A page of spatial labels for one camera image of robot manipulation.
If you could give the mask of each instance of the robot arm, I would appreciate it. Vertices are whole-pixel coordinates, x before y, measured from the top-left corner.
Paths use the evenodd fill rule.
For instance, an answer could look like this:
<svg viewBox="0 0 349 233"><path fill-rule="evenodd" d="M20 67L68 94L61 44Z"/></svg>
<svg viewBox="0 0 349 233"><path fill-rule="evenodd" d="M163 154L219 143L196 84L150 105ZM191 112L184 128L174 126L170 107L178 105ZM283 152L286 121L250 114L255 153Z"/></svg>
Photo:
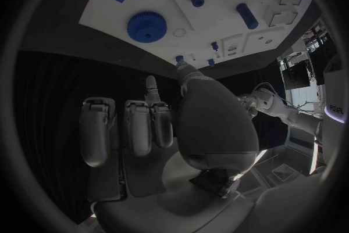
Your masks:
<svg viewBox="0 0 349 233"><path fill-rule="evenodd" d="M279 117L283 123L314 135L321 143L322 119L301 113L297 108L285 105L277 94L261 88L250 95L238 97L238 99L251 117L255 117L257 111L272 117Z"/></svg>

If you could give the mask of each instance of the vent grille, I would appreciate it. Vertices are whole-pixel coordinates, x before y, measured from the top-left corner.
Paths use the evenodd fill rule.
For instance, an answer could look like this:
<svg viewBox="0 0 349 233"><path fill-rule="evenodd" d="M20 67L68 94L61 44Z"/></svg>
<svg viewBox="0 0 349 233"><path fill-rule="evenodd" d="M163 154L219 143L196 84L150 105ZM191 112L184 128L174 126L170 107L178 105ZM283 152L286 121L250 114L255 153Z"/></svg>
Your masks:
<svg viewBox="0 0 349 233"><path fill-rule="evenodd" d="M291 177L296 171L286 164L280 165L277 169L272 171L280 180L285 181Z"/></svg>

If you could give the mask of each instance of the blue gear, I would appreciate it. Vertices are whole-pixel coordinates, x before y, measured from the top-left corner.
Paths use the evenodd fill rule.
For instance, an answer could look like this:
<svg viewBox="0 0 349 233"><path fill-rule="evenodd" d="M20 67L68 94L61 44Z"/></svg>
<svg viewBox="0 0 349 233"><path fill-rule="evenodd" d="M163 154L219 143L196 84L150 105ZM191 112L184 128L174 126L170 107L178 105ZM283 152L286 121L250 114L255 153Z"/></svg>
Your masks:
<svg viewBox="0 0 349 233"><path fill-rule="evenodd" d="M140 43L158 41L166 32L166 20L160 14L152 11L134 15L127 25L127 33L130 38Z"/></svg>

